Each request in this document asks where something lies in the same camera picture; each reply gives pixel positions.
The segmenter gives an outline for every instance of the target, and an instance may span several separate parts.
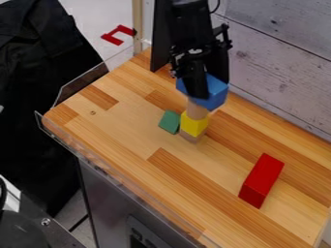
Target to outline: wooden tabletop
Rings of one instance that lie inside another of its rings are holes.
[[[45,126],[209,247],[209,239],[222,247],[312,247],[331,205],[330,143],[234,94],[199,144],[167,133],[158,127],[164,110],[180,113],[187,100],[167,67],[148,70],[149,56],[50,110]],[[262,153],[285,167],[258,210],[237,195]]]

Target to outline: floor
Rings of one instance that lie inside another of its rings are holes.
[[[124,41],[116,46],[101,36],[122,24],[132,27],[132,0],[60,0],[76,25],[104,60],[130,47],[133,39],[118,33],[116,38]],[[96,247],[81,191],[78,191],[55,218],[87,248]]]

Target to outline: gray wooden wall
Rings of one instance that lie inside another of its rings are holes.
[[[209,0],[210,8],[217,0]],[[145,0],[145,39],[154,0]],[[331,1],[222,0],[233,92],[331,140]]]

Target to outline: red block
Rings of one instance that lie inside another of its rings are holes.
[[[111,32],[107,33],[107,34],[103,34],[102,38],[110,43],[113,43],[115,45],[120,46],[123,41],[120,39],[117,39],[115,37],[113,37],[114,34],[118,33],[118,32],[122,32],[124,34],[130,35],[130,36],[134,36],[135,35],[135,31],[131,28],[128,28],[126,26],[123,25],[118,25],[114,30],[112,30]]]
[[[246,178],[239,198],[260,209],[284,163],[263,153]]]

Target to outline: yellow block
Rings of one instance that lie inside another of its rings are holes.
[[[184,111],[181,115],[180,129],[193,137],[198,137],[208,126],[209,116],[204,119],[193,120]]]

